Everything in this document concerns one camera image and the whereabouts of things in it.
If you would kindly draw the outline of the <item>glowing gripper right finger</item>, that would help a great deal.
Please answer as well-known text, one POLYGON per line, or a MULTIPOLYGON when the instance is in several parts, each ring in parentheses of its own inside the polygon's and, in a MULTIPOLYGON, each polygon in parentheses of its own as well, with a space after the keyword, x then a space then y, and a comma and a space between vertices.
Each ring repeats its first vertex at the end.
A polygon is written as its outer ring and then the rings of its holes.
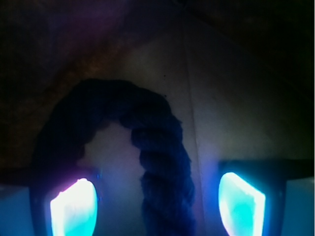
POLYGON ((313 160, 220 163, 220 219, 229 236, 313 236, 313 160))

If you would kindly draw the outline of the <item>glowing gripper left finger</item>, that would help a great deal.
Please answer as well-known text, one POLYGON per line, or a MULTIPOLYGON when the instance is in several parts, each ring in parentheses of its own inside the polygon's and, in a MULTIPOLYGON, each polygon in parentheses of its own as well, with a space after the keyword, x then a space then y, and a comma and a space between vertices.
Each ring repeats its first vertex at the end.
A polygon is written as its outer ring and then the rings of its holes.
POLYGON ((69 170, 2 169, 2 236, 91 236, 95 231, 97 174, 69 170))

